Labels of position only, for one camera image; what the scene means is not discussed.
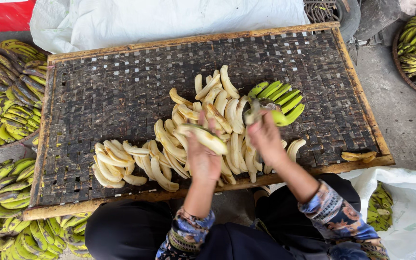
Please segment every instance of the plastic sack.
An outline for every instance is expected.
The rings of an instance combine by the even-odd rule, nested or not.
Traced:
[[[368,199],[376,188],[376,181],[392,195],[393,225],[378,231],[391,260],[416,260],[416,171],[391,167],[372,167],[342,173],[350,180],[361,197],[361,213],[366,218]]]
[[[302,0],[38,0],[30,28],[65,53],[309,23]]]

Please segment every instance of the sleeve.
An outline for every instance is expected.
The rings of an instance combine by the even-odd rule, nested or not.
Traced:
[[[389,260],[381,238],[362,215],[324,181],[314,197],[298,208],[327,242],[332,259]]]
[[[215,214],[212,210],[207,217],[199,218],[189,215],[184,207],[181,207],[173,219],[166,240],[157,252],[156,259],[185,259],[197,255],[214,221]]]

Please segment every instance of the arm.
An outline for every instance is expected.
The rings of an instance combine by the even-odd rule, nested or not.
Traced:
[[[215,221],[215,215],[210,209],[216,183],[221,175],[221,156],[201,145],[194,136],[188,136],[187,141],[192,183],[184,204],[177,211],[171,230],[166,235],[166,241],[157,252],[157,259],[185,259],[197,255]]]
[[[299,164],[292,162],[280,144],[280,132],[270,112],[261,111],[263,124],[248,127],[251,143],[266,164],[275,169],[298,201],[298,207],[319,230],[324,239],[336,246],[333,259],[389,259],[372,226],[361,214],[324,181],[318,181]]]

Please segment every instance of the red object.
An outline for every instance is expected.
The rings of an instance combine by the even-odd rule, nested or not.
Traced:
[[[0,32],[29,31],[35,2],[0,3]]]

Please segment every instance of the round basket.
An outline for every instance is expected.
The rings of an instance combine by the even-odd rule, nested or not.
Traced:
[[[401,74],[401,76],[404,78],[405,82],[407,82],[407,84],[409,86],[411,86],[414,90],[416,90],[416,84],[412,82],[412,80],[410,80],[407,75],[402,71],[401,68],[401,63],[399,61],[399,57],[397,56],[397,40],[399,39],[399,35],[401,34],[402,29],[399,30],[396,33],[396,36],[394,36],[394,40],[392,42],[392,57],[394,59],[394,63],[396,64],[396,68],[399,71],[399,73]]]
[[[11,147],[11,146],[14,146],[14,145],[19,145],[19,144],[23,144],[23,145],[24,145],[24,142],[25,142],[25,141],[28,141],[28,140],[30,140],[32,137],[37,136],[37,135],[38,135],[38,133],[39,133],[39,128],[38,128],[38,129],[36,129],[36,131],[34,131],[33,133],[31,133],[31,134],[27,135],[26,137],[24,137],[24,138],[22,138],[22,139],[20,139],[20,140],[17,140],[17,141],[12,142],[12,143],[7,143],[7,144],[5,144],[5,145],[1,145],[1,146],[0,146],[0,149],[1,149],[1,148]]]

